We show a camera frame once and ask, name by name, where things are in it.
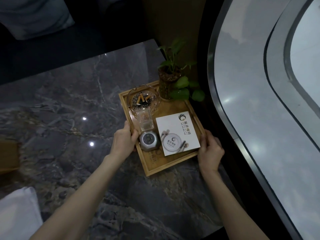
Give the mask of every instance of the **potted plant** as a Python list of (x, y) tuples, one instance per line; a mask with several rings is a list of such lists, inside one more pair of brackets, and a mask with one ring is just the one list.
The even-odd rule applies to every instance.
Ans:
[(181, 39), (175, 39), (170, 47), (160, 46), (163, 50), (166, 60), (158, 66), (159, 72), (159, 93), (165, 99), (187, 100), (191, 97), (195, 101), (201, 102), (205, 98), (205, 93), (199, 88), (196, 81), (189, 80), (183, 76), (185, 68), (191, 69), (191, 66), (197, 62), (186, 62), (184, 66), (176, 63), (176, 57), (186, 44)]

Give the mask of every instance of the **hand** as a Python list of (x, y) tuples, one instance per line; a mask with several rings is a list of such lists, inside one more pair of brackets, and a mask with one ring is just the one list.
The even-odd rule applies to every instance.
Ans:
[(123, 129), (119, 129), (114, 133), (110, 156), (116, 158), (122, 164), (134, 150), (134, 144), (138, 136), (139, 133), (136, 129), (134, 129), (131, 135), (130, 125), (128, 121), (125, 121)]
[(219, 163), (224, 155), (219, 139), (208, 130), (205, 130), (205, 133), (206, 135), (201, 135), (198, 153), (199, 168), (203, 177), (218, 172)]

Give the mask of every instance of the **finger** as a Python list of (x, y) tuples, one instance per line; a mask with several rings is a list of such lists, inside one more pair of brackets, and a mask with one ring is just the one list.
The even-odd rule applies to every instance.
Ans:
[(138, 136), (139, 136), (139, 132), (136, 129), (134, 129), (132, 136), (131, 136), (131, 141), (135, 143), (138, 139)]
[(123, 128), (126, 129), (126, 130), (130, 130), (130, 125), (129, 125), (129, 122), (127, 120), (124, 122), (124, 127)]
[(205, 152), (207, 150), (207, 140), (206, 140), (206, 136), (204, 134), (202, 134), (200, 136), (200, 149), (199, 151)]
[(211, 134), (210, 131), (208, 131), (207, 129), (205, 130), (205, 133), (207, 135), (207, 139), (208, 139), (208, 144), (209, 146), (215, 146), (217, 145), (217, 141), (214, 139), (214, 136)]
[(222, 145), (221, 145), (221, 142), (220, 142), (219, 138), (214, 136), (214, 139), (216, 140), (217, 144), (218, 144), (220, 147), (222, 147)]

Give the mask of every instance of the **forearm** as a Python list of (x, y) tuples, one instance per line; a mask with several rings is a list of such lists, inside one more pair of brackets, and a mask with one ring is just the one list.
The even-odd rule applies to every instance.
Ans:
[(102, 164), (38, 229), (30, 240), (80, 239), (101, 202), (108, 184), (120, 166), (119, 160), (106, 156)]
[(236, 198), (223, 183), (217, 171), (204, 175), (212, 193), (218, 213), (230, 240), (267, 240), (257, 224), (241, 207)]

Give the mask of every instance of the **brown wall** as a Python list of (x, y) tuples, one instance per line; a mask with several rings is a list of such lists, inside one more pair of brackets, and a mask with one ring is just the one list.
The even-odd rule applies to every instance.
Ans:
[[(187, 41), (178, 62), (197, 59), (198, 33), (206, 0), (142, 0), (149, 34), (161, 45), (170, 46), (180, 37)], [(197, 78), (196, 67), (191, 78)]]

